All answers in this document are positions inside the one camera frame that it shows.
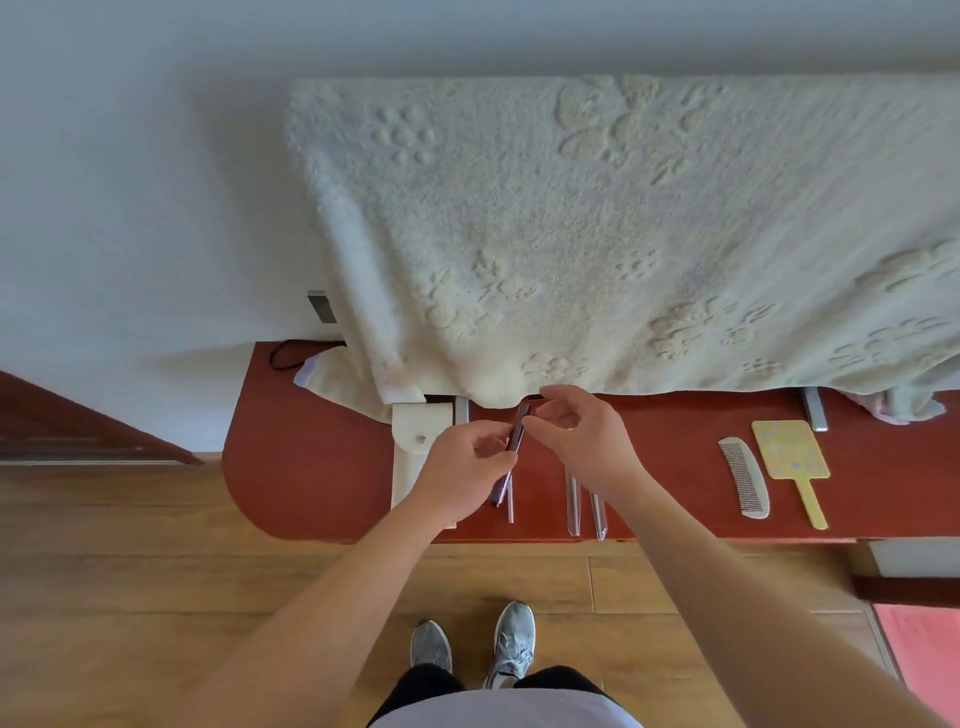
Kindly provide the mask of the person's right hand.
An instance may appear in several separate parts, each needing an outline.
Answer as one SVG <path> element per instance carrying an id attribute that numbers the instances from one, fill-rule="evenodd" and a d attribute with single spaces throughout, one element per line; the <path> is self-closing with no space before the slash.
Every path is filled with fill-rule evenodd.
<path id="1" fill-rule="evenodd" d="M 566 449 L 549 450 L 590 491 L 627 516 L 652 482 L 642 466 L 626 426 L 605 400 L 574 385 L 552 384 L 540 389 L 541 400 L 530 415 L 580 421 L 575 440 Z"/>

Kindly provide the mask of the person's left hand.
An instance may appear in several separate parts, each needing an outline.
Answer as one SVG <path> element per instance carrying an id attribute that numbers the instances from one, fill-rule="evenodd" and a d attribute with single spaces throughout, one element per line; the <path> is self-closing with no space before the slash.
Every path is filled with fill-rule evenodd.
<path id="1" fill-rule="evenodd" d="M 439 529 L 455 526 L 486 504 L 492 490 L 474 489 L 475 450 L 506 450 L 512 426 L 476 420 L 443 431 L 404 499 Z"/>

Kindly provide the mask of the person's right forearm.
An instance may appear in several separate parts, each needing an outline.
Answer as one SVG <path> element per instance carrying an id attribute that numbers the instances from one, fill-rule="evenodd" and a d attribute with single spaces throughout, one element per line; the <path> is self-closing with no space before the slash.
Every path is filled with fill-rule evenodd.
<path id="1" fill-rule="evenodd" d="M 747 728 L 951 728 L 765 583 L 643 469 L 590 489 L 629 526 Z"/>

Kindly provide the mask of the person's left forearm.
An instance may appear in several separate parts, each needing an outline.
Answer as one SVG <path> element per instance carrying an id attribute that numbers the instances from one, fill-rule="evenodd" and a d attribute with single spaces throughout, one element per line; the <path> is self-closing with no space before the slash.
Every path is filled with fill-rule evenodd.
<path id="1" fill-rule="evenodd" d="M 459 519 L 436 495 L 409 495 L 246 639 L 171 728 L 330 728 L 415 565 Z"/>

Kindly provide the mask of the white fabric pouch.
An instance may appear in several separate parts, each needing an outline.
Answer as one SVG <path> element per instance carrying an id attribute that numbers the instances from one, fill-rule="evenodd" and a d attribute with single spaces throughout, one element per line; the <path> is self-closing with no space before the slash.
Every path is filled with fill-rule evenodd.
<path id="1" fill-rule="evenodd" d="M 436 439 L 453 425 L 453 405 L 398 403 L 391 409 L 393 441 L 390 507 L 396 508 L 411 492 Z"/>

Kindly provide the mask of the person's grey right shoe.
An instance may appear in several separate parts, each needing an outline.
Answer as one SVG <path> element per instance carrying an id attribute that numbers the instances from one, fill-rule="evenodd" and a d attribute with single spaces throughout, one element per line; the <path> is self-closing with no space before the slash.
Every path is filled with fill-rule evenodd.
<path id="1" fill-rule="evenodd" d="M 534 662 L 535 647 L 533 610 L 522 601 L 511 601 L 495 626 L 493 660 L 483 689 L 510 688 L 522 680 Z"/>

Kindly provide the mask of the person's grey shoe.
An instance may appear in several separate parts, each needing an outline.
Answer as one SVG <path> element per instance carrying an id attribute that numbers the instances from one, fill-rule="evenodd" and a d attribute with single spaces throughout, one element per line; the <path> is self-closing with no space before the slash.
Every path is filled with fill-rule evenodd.
<path id="1" fill-rule="evenodd" d="M 432 666 L 453 674 L 450 640 L 434 620 L 424 620 L 414 627 L 409 654 L 412 668 Z"/>
<path id="2" fill-rule="evenodd" d="M 483 689 L 510 688 L 522 680 L 534 662 L 535 647 L 533 610 L 522 601 L 511 601 L 495 626 L 493 660 Z"/>

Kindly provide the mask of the white folded cloth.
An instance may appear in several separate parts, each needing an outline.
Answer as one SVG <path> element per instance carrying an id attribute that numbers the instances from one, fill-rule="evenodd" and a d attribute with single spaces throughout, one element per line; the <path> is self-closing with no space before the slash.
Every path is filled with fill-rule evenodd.
<path id="1" fill-rule="evenodd" d="M 390 405 L 376 383 L 359 367 L 347 346 L 334 346 L 309 357 L 294 376 L 294 384 L 335 405 L 374 421 L 390 424 Z"/>

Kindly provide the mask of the person's grey left shoe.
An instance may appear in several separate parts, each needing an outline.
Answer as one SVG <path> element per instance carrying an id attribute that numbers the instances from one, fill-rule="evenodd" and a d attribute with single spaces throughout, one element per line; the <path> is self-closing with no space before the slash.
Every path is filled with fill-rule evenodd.
<path id="1" fill-rule="evenodd" d="M 450 640 L 434 620 L 424 620 L 414 627 L 409 654 L 412 668 L 432 666 L 453 674 Z"/>

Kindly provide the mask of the cream paw-print fleece blanket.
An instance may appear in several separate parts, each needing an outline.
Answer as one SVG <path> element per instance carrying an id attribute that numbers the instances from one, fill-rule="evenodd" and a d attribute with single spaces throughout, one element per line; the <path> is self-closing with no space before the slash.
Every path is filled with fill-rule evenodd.
<path id="1" fill-rule="evenodd" d="M 299 79 L 384 404 L 960 387 L 960 73 Z"/>

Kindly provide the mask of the white plastic comb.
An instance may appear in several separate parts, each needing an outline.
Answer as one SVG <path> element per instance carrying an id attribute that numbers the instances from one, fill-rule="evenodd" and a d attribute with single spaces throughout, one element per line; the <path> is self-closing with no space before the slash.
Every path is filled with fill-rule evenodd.
<path id="1" fill-rule="evenodd" d="M 741 514 L 753 520 L 766 520 L 771 504 L 762 469 L 750 446 L 737 437 L 718 442 L 726 459 L 737 493 Z"/>

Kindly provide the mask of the person's black trousers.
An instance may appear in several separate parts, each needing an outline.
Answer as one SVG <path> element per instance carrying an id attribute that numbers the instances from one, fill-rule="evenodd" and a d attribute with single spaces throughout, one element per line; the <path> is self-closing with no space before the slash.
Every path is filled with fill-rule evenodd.
<path id="1" fill-rule="evenodd" d="M 566 690 L 603 696 L 613 701 L 601 687 L 594 684 L 586 675 L 568 665 L 552 665 L 544 669 L 529 672 L 517 679 L 518 689 Z M 465 685 L 449 671 L 443 671 L 433 663 L 410 667 L 399 678 L 395 687 L 367 722 L 366 728 L 390 713 L 416 703 L 465 692 Z"/>

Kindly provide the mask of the yellow hand mirror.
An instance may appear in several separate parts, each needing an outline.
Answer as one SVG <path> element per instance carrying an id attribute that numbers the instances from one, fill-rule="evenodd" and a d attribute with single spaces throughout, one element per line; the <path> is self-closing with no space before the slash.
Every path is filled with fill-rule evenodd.
<path id="1" fill-rule="evenodd" d="M 750 424 L 767 474 L 773 480 L 789 480 L 812 528 L 829 528 L 814 480 L 827 480 L 831 471 L 810 425 L 800 419 L 755 420 Z"/>

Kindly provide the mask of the person's white shirt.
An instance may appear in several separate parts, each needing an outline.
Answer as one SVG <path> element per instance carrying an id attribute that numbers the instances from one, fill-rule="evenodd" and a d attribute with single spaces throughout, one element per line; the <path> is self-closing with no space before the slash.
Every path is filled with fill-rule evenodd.
<path id="1" fill-rule="evenodd" d="M 392 710 L 369 728 L 643 728 L 602 694 L 574 689 L 474 689 Z"/>

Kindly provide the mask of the pink and white cloth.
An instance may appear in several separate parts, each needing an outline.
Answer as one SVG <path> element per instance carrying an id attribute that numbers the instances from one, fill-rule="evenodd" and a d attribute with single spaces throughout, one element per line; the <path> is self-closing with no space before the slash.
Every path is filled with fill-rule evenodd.
<path id="1" fill-rule="evenodd" d="M 945 415 L 947 407 L 933 395 L 929 389 L 906 385 L 873 394 L 845 394 L 873 418 L 899 427 Z"/>

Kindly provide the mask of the dark red wooden furniture edge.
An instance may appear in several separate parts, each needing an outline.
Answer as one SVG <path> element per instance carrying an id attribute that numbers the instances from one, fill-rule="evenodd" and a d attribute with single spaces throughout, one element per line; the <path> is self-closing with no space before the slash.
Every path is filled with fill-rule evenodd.
<path id="1" fill-rule="evenodd" d="M 960 610 L 960 577 L 884 577 L 853 575 L 860 601 Z"/>

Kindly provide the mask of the dark red wooden board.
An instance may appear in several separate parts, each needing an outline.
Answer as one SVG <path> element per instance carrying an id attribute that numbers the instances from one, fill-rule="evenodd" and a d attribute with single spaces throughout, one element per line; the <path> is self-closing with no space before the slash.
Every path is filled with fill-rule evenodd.
<path id="1" fill-rule="evenodd" d="M 194 453 L 0 370 L 0 466 L 176 463 Z"/>

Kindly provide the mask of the pink floor mat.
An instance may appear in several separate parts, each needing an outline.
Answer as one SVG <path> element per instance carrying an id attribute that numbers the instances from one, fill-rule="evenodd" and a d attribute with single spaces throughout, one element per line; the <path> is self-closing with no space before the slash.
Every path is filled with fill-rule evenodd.
<path id="1" fill-rule="evenodd" d="M 873 607 L 903 681 L 952 728 L 960 728 L 960 609 Z"/>

